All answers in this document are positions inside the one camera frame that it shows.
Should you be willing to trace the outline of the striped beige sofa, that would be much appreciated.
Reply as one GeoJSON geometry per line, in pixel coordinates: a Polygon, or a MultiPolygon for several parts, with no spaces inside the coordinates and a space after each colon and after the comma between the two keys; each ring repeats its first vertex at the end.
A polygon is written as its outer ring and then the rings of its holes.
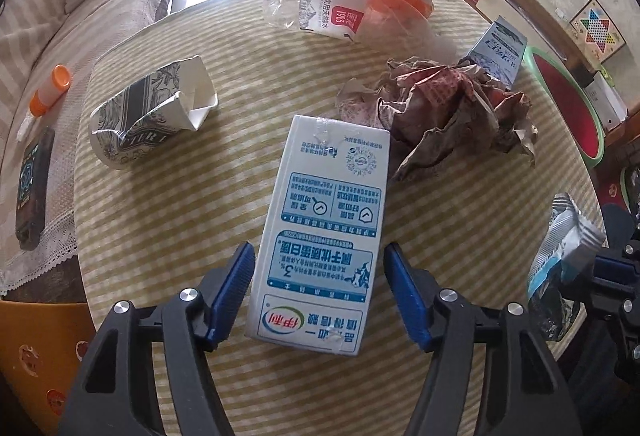
{"type": "Polygon", "coordinates": [[[70,14],[65,0],[4,0],[1,5],[1,291],[34,280],[77,253],[74,164],[80,115],[92,69],[115,45],[164,18],[171,0],[85,0],[70,14]],[[16,133],[29,100],[55,65],[72,85],[37,119],[21,143],[16,133]],[[39,245],[24,251],[15,236],[23,153],[45,127],[55,132],[46,221],[39,245]]]}

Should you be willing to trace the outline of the white blue milk carton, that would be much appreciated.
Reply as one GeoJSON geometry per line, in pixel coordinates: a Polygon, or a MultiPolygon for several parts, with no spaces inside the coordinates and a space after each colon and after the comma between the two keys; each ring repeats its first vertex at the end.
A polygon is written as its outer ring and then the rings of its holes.
{"type": "Polygon", "coordinates": [[[355,356],[380,248],[390,134],[296,115],[250,288],[249,338],[355,356]]]}

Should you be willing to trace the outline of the newspaper ball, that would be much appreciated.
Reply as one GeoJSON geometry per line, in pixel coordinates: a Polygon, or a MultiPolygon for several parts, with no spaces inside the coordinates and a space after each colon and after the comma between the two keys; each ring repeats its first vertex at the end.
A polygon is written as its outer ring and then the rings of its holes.
{"type": "Polygon", "coordinates": [[[370,88],[357,79],[345,83],[335,106],[343,121],[390,133],[394,182],[432,174],[457,151],[515,150],[536,161],[529,97],[468,59],[454,66],[416,56],[390,59],[370,88]]]}

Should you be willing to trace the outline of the black remote box on sofa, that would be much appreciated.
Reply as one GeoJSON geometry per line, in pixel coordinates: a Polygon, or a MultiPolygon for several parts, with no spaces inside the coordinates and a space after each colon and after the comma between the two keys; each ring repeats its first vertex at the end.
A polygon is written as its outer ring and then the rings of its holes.
{"type": "Polygon", "coordinates": [[[45,127],[25,149],[18,180],[15,236],[24,251],[38,247],[46,221],[46,198],[55,132],[45,127]]]}

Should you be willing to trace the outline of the blue white foil wrapper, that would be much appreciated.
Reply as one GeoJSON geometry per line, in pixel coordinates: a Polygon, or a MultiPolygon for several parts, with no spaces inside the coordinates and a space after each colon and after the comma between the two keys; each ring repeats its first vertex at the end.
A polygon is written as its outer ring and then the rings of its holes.
{"type": "Polygon", "coordinates": [[[529,314],[546,341],[561,341],[573,326],[580,305],[563,297],[560,288],[594,261],[605,239],[568,193],[553,197],[547,234],[529,267],[526,285],[529,314]]]}

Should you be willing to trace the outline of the wooden side table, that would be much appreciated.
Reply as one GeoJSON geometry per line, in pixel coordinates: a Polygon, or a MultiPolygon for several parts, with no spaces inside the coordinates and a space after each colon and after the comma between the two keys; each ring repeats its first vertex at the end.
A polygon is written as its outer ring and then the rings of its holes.
{"type": "Polygon", "coordinates": [[[85,303],[1,302],[1,375],[43,434],[54,435],[96,335],[85,303]]]}

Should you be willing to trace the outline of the grey toothpaste box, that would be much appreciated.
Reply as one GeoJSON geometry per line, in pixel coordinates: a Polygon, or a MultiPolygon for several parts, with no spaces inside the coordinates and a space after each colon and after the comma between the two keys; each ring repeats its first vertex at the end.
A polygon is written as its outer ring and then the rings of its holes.
{"type": "Polygon", "coordinates": [[[465,58],[510,90],[518,76],[526,46],[524,34],[499,16],[465,58]]]}

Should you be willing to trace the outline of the red green trash bin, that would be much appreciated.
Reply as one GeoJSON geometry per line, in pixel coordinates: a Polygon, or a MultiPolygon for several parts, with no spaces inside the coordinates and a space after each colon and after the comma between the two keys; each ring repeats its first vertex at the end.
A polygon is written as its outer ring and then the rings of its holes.
{"type": "Polygon", "coordinates": [[[585,91],[562,64],[536,46],[527,46],[523,63],[559,109],[585,165],[597,167],[604,155],[605,134],[585,91]]]}

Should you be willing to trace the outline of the chinese checkers board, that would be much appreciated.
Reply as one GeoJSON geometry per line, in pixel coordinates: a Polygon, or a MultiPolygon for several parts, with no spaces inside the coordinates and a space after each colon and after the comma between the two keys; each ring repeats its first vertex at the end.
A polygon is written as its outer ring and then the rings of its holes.
{"type": "Polygon", "coordinates": [[[626,45],[623,34],[598,0],[589,0],[570,20],[578,45],[598,64],[626,45]]]}

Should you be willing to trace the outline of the patterned crushed paper carton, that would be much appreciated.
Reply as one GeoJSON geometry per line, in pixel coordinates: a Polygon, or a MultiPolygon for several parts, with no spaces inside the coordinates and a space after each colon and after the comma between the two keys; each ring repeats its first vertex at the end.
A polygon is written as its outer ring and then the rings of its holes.
{"type": "Polygon", "coordinates": [[[160,67],[91,112],[89,139],[102,163],[121,169],[181,131],[200,130],[218,95],[203,59],[160,67]]]}

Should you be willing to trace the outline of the clear plastic bottle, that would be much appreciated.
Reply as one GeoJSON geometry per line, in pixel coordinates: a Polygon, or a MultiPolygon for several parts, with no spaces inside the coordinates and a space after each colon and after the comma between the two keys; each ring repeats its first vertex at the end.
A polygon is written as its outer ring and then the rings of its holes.
{"type": "Polygon", "coordinates": [[[437,36],[403,0],[262,0],[268,24],[375,48],[424,55],[437,36]]]}

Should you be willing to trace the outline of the orange capped small bottle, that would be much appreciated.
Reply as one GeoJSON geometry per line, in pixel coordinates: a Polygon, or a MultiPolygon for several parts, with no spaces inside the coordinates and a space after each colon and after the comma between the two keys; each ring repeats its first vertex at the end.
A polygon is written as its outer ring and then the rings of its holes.
{"type": "Polygon", "coordinates": [[[52,109],[70,89],[70,85],[72,85],[70,69],[64,65],[55,65],[29,100],[27,113],[16,133],[17,143],[24,141],[35,121],[52,109]]]}

